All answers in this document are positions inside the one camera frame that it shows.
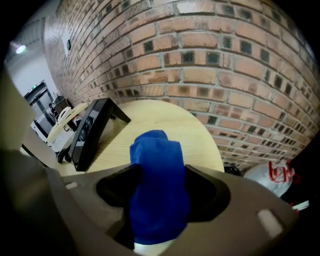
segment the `blue fabric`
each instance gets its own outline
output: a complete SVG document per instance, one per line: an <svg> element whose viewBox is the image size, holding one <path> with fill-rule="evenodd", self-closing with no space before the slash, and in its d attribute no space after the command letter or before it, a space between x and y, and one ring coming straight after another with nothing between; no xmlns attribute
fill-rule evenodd
<svg viewBox="0 0 320 256"><path fill-rule="evenodd" d="M130 146L130 161L142 167L142 182L130 200L134 242L159 244L175 239L190 212L185 166L179 142L162 130L151 130Z"/></svg>

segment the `desk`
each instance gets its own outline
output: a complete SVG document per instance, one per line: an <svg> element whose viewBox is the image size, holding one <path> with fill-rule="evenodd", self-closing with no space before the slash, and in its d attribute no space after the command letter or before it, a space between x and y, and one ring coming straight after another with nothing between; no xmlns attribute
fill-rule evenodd
<svg viewBox="0 0 320 256"><path fill-rule="evenodd" d="M130 123L109 120L105 136L88 172L96 172L130 163L130 145L136 137L150 130L163 130L168 139L180 142L184 164L224 171L219 150L205 126L185 109L160 100L137 100L120 104L131 118ZM64 162L56 169L62 176L82 174L72 163Z"/></svg>
<svg viewBox="0 0 320 256"><path fill-rule="evenodd" d="M74 107L69 115L62 120L60 123L56 123L52 128L50 133L48 134L48 137L46 138L46 142L51 142L55 139L57 134L64 128L64 126L76 115L78 115L80 112L85 110L89 106L89 103L81 103Z"/></svg>

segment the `black monitor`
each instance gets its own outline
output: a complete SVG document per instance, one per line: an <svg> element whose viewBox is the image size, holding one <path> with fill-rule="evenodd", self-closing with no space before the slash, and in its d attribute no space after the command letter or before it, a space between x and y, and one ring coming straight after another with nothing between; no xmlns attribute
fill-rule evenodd
<svg viewBox="0 0 320 256"><path fill-rule="evenodd" d="M77 172L88 169L108 120L114 118L127 123L131 121L110 98L91 102L75 132L69 151Z"/></svg>

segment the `table top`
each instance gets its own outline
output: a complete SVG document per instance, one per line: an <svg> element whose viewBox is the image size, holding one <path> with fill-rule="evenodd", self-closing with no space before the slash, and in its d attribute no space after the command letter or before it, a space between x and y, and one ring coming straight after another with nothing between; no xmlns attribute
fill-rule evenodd
<svg viewBox="0 0 320 256"><path fill-rule="evenodd" d="M78 115L80 112L85 110L89 106L89 103L80 103L79 105L75 106L69 113L68 116L64 120L62 120L60 123L56 123L50 130L48 137L46 138L46 142L51 142L55 139L57 134L64 128L64 126L76 115Z"/></svg>
<svg viewBox="0 0 320 256"><path fill-rule="evenodd" d="M88 172L96 172L130 163L130 145L150 130L163 130L168 139L181 145L184 164L224 172L223 162L214 139L205 126L185 109L160 100L137 100L119 107L131 119L125 123L109 120ZM62 176L81 174L68 162L56 169Z"/></svg>

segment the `white plastic bag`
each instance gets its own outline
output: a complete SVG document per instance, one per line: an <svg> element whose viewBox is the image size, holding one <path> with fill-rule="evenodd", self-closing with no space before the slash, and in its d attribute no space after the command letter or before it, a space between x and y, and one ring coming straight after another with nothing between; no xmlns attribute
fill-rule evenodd
<svg viewBox="0 0 320 256"><path fill-rule="evenodd" d="M279 164L259 164L248 170L244 177L258 182L271 192L281 197L291 186L295 170L289 168L289 162L281 161Z"/></svg>

